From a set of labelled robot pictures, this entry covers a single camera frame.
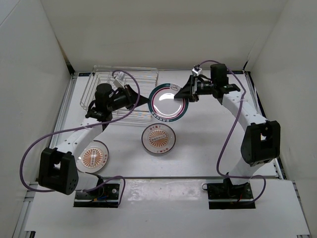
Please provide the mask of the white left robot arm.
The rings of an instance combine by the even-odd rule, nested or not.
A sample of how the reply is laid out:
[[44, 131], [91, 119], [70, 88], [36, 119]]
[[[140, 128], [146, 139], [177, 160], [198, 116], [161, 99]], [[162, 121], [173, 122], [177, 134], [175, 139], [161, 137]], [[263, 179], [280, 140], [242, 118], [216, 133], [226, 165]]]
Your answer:
[[39, 185], [70, 195], [75, 190], [87, 192], [92, 198], [103, 195], [104, 186], [97, 176], [77, 169], [77, 160], [93, 140], [112, 121], [112, 113], [121, 108], [132, 110], [149, 102], [140, 96], [130, 85], [113, 90], [102, 83], [97, 86], [95, 99], [90, 103], [83, 120], [82, 129], [73, 132], [55, 148], [46, 148], [41, 153]]

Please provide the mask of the green red rimmed white plate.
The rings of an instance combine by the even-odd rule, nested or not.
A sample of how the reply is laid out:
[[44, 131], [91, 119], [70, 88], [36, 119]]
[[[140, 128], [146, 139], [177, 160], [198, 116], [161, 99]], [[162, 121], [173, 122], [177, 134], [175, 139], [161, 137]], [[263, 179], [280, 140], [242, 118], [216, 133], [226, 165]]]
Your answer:
[[150, 95], [148, 109], [158, 121], [171, 123], [181, 119], [188, 110], [187, 99], [175, 99], [181, 87], [173, 83], [163, 83], [155, 87]]

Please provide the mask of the orange sunburst plate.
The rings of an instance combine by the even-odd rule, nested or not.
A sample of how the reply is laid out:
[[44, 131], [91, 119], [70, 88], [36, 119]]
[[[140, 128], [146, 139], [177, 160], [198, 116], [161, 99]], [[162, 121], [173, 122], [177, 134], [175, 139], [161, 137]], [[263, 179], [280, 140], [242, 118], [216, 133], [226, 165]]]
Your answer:
[[78, 157], [77, 170], [82, 173], [96, 173], [107, 165], [108, 160], [108, 147], [103, 142], [94, 140]]
[[141, 135], [141, 143], [145, 151], [155, 156], [169, 153], [176, 144], [174, 130], [163, 123], [147, 126]]

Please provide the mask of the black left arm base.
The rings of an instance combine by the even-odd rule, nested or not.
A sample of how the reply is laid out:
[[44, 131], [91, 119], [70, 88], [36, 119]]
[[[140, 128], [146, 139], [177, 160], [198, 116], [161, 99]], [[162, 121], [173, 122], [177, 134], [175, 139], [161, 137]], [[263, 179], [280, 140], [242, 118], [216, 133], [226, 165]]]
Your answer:
[[120, 181], [106, 183], [92, 192], [75, 193], [73, 207], [76, 208], [118, 208], [120, 199]]

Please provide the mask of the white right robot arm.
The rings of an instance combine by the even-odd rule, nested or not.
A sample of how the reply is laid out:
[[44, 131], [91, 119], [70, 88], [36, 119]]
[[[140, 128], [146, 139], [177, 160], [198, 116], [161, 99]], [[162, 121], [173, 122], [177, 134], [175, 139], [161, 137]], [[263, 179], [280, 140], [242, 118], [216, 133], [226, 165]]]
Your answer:
[[234, 125], [241, 125], [245, 134], [241, 144], [241, 159], [224, 175], [228, 180], [222, 187], [223, 194], [234, 198], [240, 193], [240, 185], [255, 177], [264, 164], [280, 155], [280, 131], [277, 121], [269, 121], [245, 100], [246, 89], [241, 82], [229, 83], [229, 70], [225, 64], [212, 62], [210, 77], [201, 74], [199, 65], [194, 66], [186, 84], [174, 96], [196, 102], [200, 95], [212, 95], [235, 117]]

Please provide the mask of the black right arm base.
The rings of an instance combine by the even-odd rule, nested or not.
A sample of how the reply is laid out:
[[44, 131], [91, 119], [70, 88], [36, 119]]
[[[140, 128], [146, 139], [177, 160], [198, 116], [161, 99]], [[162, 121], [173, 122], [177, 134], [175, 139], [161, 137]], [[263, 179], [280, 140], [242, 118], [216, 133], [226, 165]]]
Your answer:
[[255, 209], [250, 183], [229, 185], [226, 183], [203, 183], [203, 191], [208, 194], [210, 210]]

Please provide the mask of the orange sunburst plate front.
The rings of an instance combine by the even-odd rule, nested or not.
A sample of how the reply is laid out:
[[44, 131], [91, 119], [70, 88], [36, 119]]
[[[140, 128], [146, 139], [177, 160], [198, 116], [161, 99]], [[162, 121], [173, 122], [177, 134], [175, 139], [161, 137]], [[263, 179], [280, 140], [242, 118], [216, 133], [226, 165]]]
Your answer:
[[96, 173], [107, 165], [108, 160], [108, 147], [103, 142], [94, 140], [78, 157], [77, 170], [82, 173]]

